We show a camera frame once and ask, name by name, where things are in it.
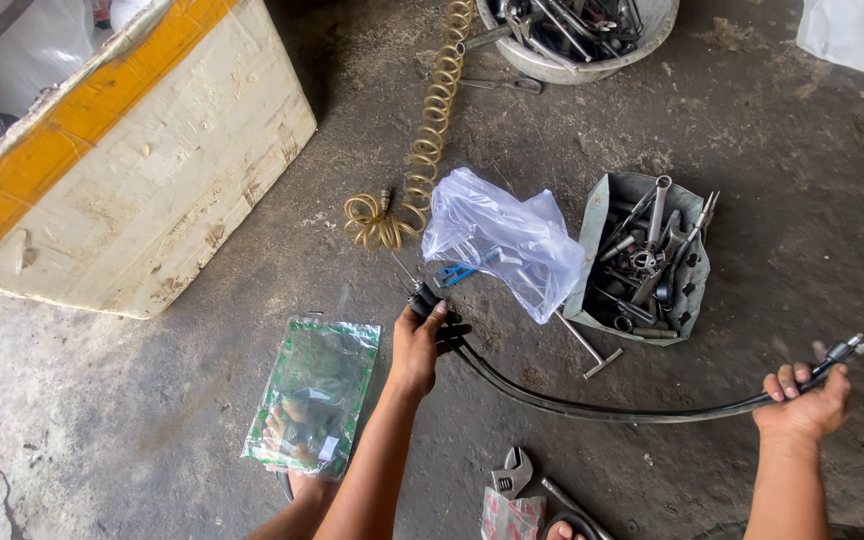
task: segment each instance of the person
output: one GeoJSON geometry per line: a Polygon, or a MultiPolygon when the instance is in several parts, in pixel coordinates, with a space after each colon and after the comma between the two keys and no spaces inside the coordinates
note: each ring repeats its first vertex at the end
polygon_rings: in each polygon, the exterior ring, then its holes
{"type": "MultiPolygon", "coordinates": [[[[395,321],[389,378],[341,485],[289,472],[293,501],[247,540],[392,539],[412,425],[435,386],[443,352],[435,334],[447,313],[442,301],[421,324],[405,307],[395,321]]],[[[825,347],[815,348],[821,359],[825,347]]],[[[795,382],[809,380],[809,365],[784,365],[765,377],[776,402],[752,413],[761,442],[745,540],[829,540],[819,440],[846,419],[846,373],[844,364],[835,366],[822,389],[802,396],[795,382]]],[[[586,539],[559,521],[546,540],[586,539]]]]}

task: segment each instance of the black cable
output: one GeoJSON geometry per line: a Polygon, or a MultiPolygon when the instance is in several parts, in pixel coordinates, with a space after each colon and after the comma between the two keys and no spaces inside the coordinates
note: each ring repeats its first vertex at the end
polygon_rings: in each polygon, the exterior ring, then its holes
{"type": "MultiPolygon", "coordinates": [[[[553,398],[515,384],[499,373],[485,358],[470,347],[469,343],[463,343],[463,345],[465,350],[471,353],[472,358],[465,355],[459,347],[450,346],[452,351],[465,363],[470,365],[479,377],[496,390],[523,405],[569,418],[626,424],[680,424],[736,416],[773,403],[772,398],[768,394],[762,393],[748,399],[707,408],[690,410],[638,410],[553,398]]],[[[829,374],[829,370],[838,362],[842,362],[842,360],[826,356],[824,362],[812,369],[812,378],[798,385],[798,391],[805,393],[820,385],[829,374]]]]}

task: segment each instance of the coiled air hose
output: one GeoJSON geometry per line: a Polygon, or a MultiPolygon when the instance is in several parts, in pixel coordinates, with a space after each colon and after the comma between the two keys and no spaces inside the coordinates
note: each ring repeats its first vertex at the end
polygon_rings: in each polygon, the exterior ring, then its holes
{"type": "Polygon", "coordinates": [[[403,233],[417,239],[426,230],[426,213],[439,178],[439,160],[445,147],[443,135],[449,129],[452,101],[462,78],[464,48],[458,45],[469,36],[472,22],[472,0],[449,2],[443,30],[445,45],[436,55],[432,83],[422,100],[422,125],[408,157],[409,163],[422,172],[413,170],[406,175],[405,196],[399,205],[405,215],[417,217],[417,225],[410,224],[398,212],[389,211],[393,195],[390,189],[383,189],[378,197],[372,193],[359,193],[345,201],[344,207],[348,221],[343,230],[354,238],[355,245],[365,246],[367,250],[385,246],[399,251],[403,233]]]}
{"type": "MultiPolygon", "coordinates": [[[[638,410],[553,398],[515,384],[500,374],[496,368],[490,365],[472,347],[465,347],[465,350],[470,352],[471,357],[466,355],[459,347],[452,348],[452,351],[468,363],[479,377],[499,392],[531,408],[569,418],[626,424],[681,424],[736,416],[772,403],[772,398],[768,394],[762,393],[748,399],[708,408],[690,410],[638,410]]],[[[812,369],[812,378],[798,385],[799,393],[806,393],[812,388],[821,385],[829,375],[829,370],[835,364],[848,362],[853,357],[859,355],[864,355],[864,343],[862,342],[861,333],[850,338],[848,341],[839,341],[825,353],[825,360],[812,369]]]]}

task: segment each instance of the concrete floor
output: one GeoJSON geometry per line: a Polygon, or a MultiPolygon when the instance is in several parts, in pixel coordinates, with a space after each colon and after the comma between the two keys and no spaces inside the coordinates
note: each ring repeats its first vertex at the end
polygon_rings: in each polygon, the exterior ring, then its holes
{"type": "MultiPolygon", "coordinates": [[[[247,534],[285,505],[274,478],[238,456],[287,317],[321,311],[391,331],[403,304],[395,267],[352,246],[342,204],[401,182],[444,3],[303,6],[272,11],[319,132],[162,317],[0,297],[0,538],[247,534]]],[[[573,235],[610,170],[723,191],[689,341],[623,343],[585,381],[589,359],[560,325],[534,324],[502,283],[474,276],[449,295],[492,363],[571,399],[710,406],[807,360],[811,339],[864,332],[864,74],[797,49],[800,16],[797,0],[682,0],[668,41],[613,78],[540,96],[462,92],[443,168],[469,166],[519,198],[553,190],[573,235]]],[[[470,77],[512,74],[491,49],[466,66],[470,77]]],[[[417,263],[417,247],[403,258],[417,263]]],[[[588,335],[603,351],[619,345],[588,335]]],[[[390,346],[387,332],[366,409],[390,346]]],[[[864,528],[864,357],[850,376],[851,419],[825,441],[824,472],[832,521],[864,528]]],[[[748,517],[750,417],[566,420],[502,398],[446,357],[418,413],[396,537],[476,537],[487,472],[516,444],[620,540],[734,531],[748,517]]]]}

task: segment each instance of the green plastic package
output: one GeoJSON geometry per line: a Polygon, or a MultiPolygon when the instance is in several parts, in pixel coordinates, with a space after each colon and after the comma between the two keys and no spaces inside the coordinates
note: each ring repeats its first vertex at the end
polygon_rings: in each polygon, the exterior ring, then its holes
{"type": "Polygon", "coordinates": [[[381,326],[289,319],[242,457],[338,482],[349,465],[381,326]]]}

